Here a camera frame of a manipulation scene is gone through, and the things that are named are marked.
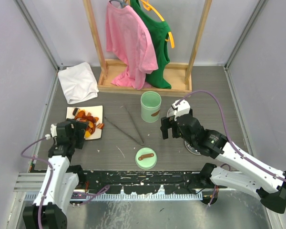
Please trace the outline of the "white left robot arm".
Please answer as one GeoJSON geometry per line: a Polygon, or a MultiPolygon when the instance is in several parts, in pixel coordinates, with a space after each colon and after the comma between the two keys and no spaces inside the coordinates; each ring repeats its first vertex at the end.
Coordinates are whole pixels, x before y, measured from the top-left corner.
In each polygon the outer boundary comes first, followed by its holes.
{"type": "Polygon", "coordinates": [[[65,229],[66,211],[75,189],[84,187],[86,177],[80,165],[70,165],[76,149],[82,149],[88,122],[66,119],[51,125],[50,134],[41,140],[53,139],[48,151],[47,171],[37,197],[23,210],[28,229],[65,229]]]}

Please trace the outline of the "white square plate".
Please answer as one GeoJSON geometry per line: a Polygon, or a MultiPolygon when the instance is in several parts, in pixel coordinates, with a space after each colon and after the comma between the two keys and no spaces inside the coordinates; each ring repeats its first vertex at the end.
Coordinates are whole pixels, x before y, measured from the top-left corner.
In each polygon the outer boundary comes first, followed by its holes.
{"type": "MultiPolygon", "coordinates": [[[[75,107],[67,107],[66,118],[74,119],[74,116],[72,115],[74,108],[75,107]]],[[[96,125],[99,123],[103,123],[103,106],[98,105],[77,108],[79,108],[80,110],[84,110],[86,114],[85,118],[76,119],[76,121],[88,123],[86,130],[91,133],[91,136],[86,140],[100,139],[102,136],[102,129],[97,129],[96,125]]]]}

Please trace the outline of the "white cloth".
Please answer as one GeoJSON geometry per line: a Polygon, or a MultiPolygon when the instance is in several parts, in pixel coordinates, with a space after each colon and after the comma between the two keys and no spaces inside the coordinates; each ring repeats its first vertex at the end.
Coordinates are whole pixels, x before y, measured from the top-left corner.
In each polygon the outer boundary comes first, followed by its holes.
{"type": "Polygon", "coordinates": [[[98,97],[98,84],[87,62],[58,72],[67,104],[77,104],[98,97]]]}

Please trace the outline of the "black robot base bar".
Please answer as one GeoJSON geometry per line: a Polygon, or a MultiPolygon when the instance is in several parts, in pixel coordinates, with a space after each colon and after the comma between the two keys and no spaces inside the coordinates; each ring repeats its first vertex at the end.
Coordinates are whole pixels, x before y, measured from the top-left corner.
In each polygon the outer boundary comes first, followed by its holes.
{"type": "Polygon", "coordinates": [[[96,193],[109,185],[107,194],[156,194],[160,188],[166,195],[196,194],[201,189],[214,188],[214,184],[194,171],[84,171],[77,188],[96,193]]]}

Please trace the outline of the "metal serving tongs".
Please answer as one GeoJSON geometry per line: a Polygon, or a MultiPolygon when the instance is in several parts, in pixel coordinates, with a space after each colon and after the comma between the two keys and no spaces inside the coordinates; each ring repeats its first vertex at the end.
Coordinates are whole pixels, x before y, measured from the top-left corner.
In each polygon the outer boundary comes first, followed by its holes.
{"type": "Polygon", "coordinates": [[[121,109],[123,109],[122,114],[118,113],[116,117],[104,116],[104,120],[123,133],[127,138],[133,140],[136,144],[145,146],[143,135],[128,106],[123,104],[121,109]]]}

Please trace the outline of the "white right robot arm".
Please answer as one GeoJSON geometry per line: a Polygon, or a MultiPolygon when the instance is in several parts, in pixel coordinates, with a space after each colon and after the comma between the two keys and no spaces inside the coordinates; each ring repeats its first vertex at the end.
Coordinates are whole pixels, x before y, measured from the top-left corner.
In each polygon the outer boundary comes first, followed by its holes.
{"type": "Polygon", "coordinates": [[[206,163],[199,173],[205,188],[225,186],[237,189],[258,199],[269,210],[283,214],[286,210],[286,171],[270,168],[233,143],[216,130],[204,129],[192,113],[179,117],[161,118],[163,139],[168,130],[174,138],[182,138],[194,150],[226,163],[238,172],[227,171],[215,164],[206,163]]]}

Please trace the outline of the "mint green tin canister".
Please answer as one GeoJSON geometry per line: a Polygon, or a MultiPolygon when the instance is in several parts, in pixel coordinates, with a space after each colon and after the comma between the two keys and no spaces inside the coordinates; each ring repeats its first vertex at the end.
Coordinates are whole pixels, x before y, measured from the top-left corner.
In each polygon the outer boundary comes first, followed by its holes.
{"type": "Polygon", "coordinates": [[[141,95],[141,118],[147,123],[154,123],[159,119],[162,98],[154,91],[147,91],[141,95]]]}

